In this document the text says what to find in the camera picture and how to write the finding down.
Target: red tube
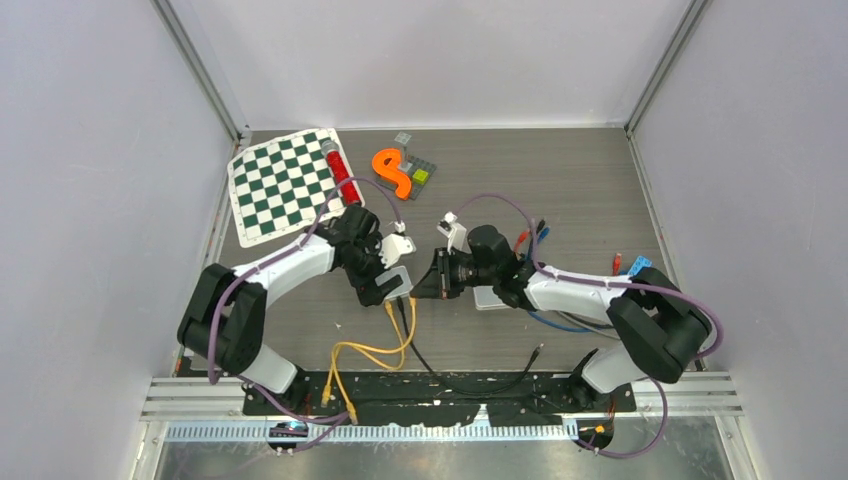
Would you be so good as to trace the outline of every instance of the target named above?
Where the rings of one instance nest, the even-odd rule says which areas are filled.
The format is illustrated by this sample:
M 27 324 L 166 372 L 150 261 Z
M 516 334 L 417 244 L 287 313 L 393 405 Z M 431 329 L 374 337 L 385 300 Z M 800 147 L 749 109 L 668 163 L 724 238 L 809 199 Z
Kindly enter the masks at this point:
M 339 154 L 338 145 L 335 142 L 328 140 L 321 146 L 321 150 L 324 151 L 324 158 L 327 159 L 327 164 L 330 166 L 330 170 L 333 171 L 333 178 L 336 180 L 336 183 L 350 177 L 350 172 L 347 166 L 345 166 L 344 160 L 342 160 L 342 156 Z M 362 203 L 362 199 L 359 197 L 359 192 L 356 191 L 353 182 L 342 186 L 342 199 L 346 205 Z

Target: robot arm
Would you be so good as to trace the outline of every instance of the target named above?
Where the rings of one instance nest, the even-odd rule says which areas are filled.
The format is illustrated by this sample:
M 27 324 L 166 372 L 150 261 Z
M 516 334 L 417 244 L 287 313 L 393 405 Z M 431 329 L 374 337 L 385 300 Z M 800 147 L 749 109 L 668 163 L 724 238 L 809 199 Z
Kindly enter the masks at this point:
M 406 267 L 389 267 L 402 255 L 414 252 L 415 245 L 399 233 L 383 237 L 379 227 L 376 215 L 359 205 L 350 205 L 341 217 L 319 225 L 305 243 L 304 233 L 290 245 L 255 262 L 233 269 L 210 265 L 200 275 L 177 339 L 205 356 L 212 316 L 224 290 L 240 275 L 259 267 L 227 301 L 232 309 L 229 315 L 222 316 L 218 326 L 215 364 L 274 393 L 285 392 L 298 367 L 262 343 L 265 311 L 275 301 L 310 278 L 338 267 L 347 273 L 363 306 L 379 305 L 409 291 Z M 279 260 L 269 264 L 277 257 Z
M 699 310 L 676 298 L 603 286 L 644 283 L 677 290 L 659 270 L 645 268 L 633 277 L 603 277 L 543 266 L 545 274 L 517 258 L 506 238 L 491 225 L 474 228 L 465 238 L 465 227 L 449 213 L 438 230 L 451 246 L 436 249 L 429 271 L 412 290 L 413 296 L 449 299 L 459 296 L 465 287 L 490 285 L 512 308 L 565 311 L 615 327 L 621 341 L 608 350 L 589 353 L 569 379 L 572 396 L 580 405 L 589 405 L 597 395 L 646 376 L 677 382 L 712 329 Z M 466 240 L 470 252 L 457 248 Z M 602 286 L 556 280 L 560 273 Z

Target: blue lego brick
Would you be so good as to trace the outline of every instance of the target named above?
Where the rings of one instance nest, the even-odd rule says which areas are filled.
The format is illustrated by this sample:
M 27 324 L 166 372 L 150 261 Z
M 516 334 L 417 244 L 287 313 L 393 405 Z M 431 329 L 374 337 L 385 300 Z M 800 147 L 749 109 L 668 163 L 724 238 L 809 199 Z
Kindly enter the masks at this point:
M 651 262 L 647 258 L 639 255 L 638 257 L 636 257 L 636 261 L 633 262 L 633 266 L 630 267 L 630 270 L 627 271 L 627 275 L 628 276 L 636 275 L 643 268 L 650 267 L 652 265 L 653 265 L 653 262 Z

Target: chessboard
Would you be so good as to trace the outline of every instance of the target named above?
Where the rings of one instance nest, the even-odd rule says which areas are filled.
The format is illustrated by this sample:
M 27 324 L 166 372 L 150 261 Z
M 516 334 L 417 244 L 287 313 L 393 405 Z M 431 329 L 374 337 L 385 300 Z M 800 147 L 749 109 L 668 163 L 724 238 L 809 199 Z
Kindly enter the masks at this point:
M 245 149 L 230 161 L 228 189 L 242 247 L 259 245 L 312 224 L 336 187 L 333 171 L 321 153 L 321 143 L 328 139 L 339 145 L 339 154 L 352 176 L 344 148 L 332 128 L 277 137 Z M 355 188 L 363 198 L 359 186 Z M 334 195 L 321 221 L 340 216 L 344 209 L 342 197 Z

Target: orange s-shaped block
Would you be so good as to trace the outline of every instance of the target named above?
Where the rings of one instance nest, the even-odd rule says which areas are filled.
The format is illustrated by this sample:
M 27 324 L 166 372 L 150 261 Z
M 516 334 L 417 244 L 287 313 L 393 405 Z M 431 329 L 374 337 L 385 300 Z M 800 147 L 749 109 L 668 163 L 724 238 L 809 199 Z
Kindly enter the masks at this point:
M 398 187 L 395 189 L 395 195 L 401 200 L 409 198 L 412 192 L 412 180 L 405 173 L 398 170 L 400 162 L 403 160 L 403 154 L 397 148 L 387 148 L 380 150 L 374 159 L 371 160 L 371 168 L 377 172 L 377 175 L 387 182 L 394 183 Z

